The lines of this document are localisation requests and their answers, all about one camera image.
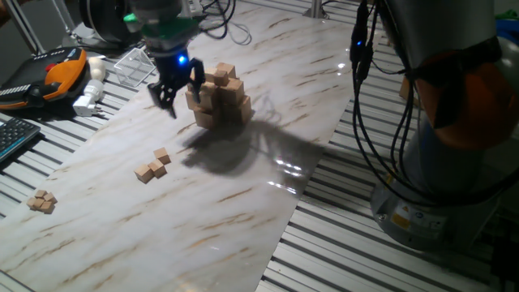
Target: black keyboard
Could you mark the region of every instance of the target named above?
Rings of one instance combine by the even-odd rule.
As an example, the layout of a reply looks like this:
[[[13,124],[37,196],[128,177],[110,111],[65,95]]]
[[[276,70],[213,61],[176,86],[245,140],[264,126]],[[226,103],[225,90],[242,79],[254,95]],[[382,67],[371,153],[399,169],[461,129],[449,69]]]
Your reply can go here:
[[[0,126],[0,162],[8,158],[40,132],[38,126],[12,118]]]

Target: white marble surface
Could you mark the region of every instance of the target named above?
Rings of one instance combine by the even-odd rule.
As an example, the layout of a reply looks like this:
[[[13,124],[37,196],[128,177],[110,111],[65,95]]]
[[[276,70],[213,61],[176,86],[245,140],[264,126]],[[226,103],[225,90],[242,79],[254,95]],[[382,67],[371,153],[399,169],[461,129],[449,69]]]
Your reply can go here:
[[[249,46],[200,36],[189,50],[236,65],[253,121],[207,132],[183,91],[177,120],[140,92],[40,187],[52,215],[22,204],[0,222],[0,269],[37,291],[256,288],[351,97],[351,32],[246,3],[234,21]],[[144,185],[133,169],[161,147],[169,173]]]

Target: stack of wooden blocks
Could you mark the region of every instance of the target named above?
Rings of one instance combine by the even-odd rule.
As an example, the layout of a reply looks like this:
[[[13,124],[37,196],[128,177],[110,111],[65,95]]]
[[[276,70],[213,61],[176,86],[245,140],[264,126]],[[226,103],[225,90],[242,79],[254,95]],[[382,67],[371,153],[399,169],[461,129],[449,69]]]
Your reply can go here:
[[[54,205],[58,202],[52,193],[47,191],[37,191],[34,197],[27,201],[27,206],[33,211],[41,211],[45,214],[51,214],[54,211]]]
[[[245,125],[251,119],[251,98],[245,95],[243,81],[236,77],[234,65],[219,63],[205,71],[200,103],[193,100],[193,89],[186,92],[187,107],[195,113],[196,124],[212,130],[223,122]]]
[[[161,178],[168,173],[164,165],[170,163],[171,160],[165,148],[157,149],[153,151],[153,154],[156,158],[154,161],[148,165],[143,164],[134,170],[137,178],[143,183],[148,183],[152,178]]]

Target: white ball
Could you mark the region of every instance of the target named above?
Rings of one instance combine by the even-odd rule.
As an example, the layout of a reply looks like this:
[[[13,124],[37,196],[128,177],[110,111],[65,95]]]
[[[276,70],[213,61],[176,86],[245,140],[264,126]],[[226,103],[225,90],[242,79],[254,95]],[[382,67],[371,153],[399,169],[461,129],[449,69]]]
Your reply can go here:
[[[102,82],[105,79],[105,72],[99,69],[94,69],[90,71],[90,76],[92,77],[92,79],[99,80]]]
[[[99,58],[91,57],[88,60],[88,64],[90,64],[90,70],[99,69],[101,71],[106,70],[105,64]]]

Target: white plug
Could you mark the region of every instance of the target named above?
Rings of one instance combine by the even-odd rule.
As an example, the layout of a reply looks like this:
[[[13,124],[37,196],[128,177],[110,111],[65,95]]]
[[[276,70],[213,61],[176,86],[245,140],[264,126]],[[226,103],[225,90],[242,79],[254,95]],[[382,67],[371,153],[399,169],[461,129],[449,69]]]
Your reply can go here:
[[[88,65],[90,65],[90,76],[92,79],[97,79],[99,81],[103,81],[106,76],[106,67],[103,61],[99,58],[91,57],[88,60]]]
[[[103,93],[104,85],[101,81],[92,79],[84,88],[83,96],[79,97],[74,105],[74,111],[80,117],[91,117],[99,114],[100,110],[96,107],[96,101],[99,101]]]

